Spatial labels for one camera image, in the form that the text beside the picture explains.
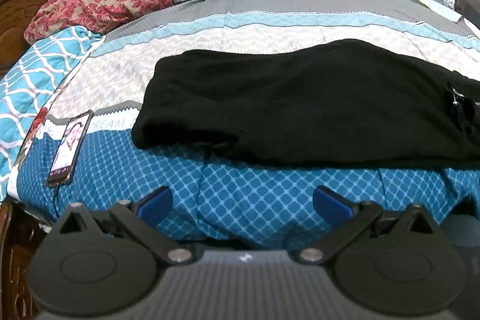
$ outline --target blue patterned bed sheet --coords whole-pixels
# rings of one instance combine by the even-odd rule
[[[53,219],[52,190],[45,180],[58,145],[47,133],[35,139],[17,180],[20,199]],[[157,229],[174,240],[241,238],[259,248],[296,249],[330,229],[311,202],[318,185],[390,210],[419,202],[440,222],[467,197],[480,212],[479,178],[479,171],[451,169],[278,170],[206,157],[195,148],[139,150],[129,129],[101,130],[87,134],[73,181],[60,187],[57,206],[60,212],[71,202],[107,209],[167,185],[174,206]]]
[[[37,41],[0,80],[0,202],[33,120],[101,36],[82,26]]]

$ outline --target zigzag pattern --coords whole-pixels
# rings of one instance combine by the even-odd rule
[[[64,77],[101,39],[74,26],[36,42],[0,82],[0,201],[23,139]]]

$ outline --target blue lattice pattern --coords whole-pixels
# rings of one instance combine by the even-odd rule
[[[45,181],[58,144],[47,134],[36,139],[17,181],[20,199],[52,217],[52,189]],[[158,229],[169,237],[242,238],[269,249],[295,249],[330,229],[311,202],[318,185],[390,210],[420,202],[440,222],[465,197],[480,205],[479,178],[479,171],[450,169],[277,170],[206,158],[200,150],[180,146],[138,150],[129,130],[98,131],[86,136],[74,179],[60,188],[57,205],[61,211],[81,201],[89,209],[107,209],[167,185],[174,208]]]

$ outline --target white logo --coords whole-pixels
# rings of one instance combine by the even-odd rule
[[[252,259],[253,259],[253,256],[250,255],[250,254],[245,253],[244,255],[240,256],[239,259],[240,259],[242,262],[246,263],[246,262],[248,262],[249,260],[252,260]]]

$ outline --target mattress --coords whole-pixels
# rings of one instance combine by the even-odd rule
[[[157,227],[164,234],[240,238],[269,249],[295,249],[329,231],[311,202],[319,185],[389,210],[419,202],[438,222],[464,199],[478,213],[478,170],[280,170],[181,145],[139,150],[131,141],[156,62],[190,49],[281,53],[353,38],[480,80],[479,38],[463,19],[442,13],[441,5],[434,11],[411,0],[193,0],[148,14],[108,33],[56,90],[8,192],[54,220],[47,172],[68,119],[92,109],[73,181],[59,188],[60,212],[71,202],[106,209],[167,185],[174,207]]]

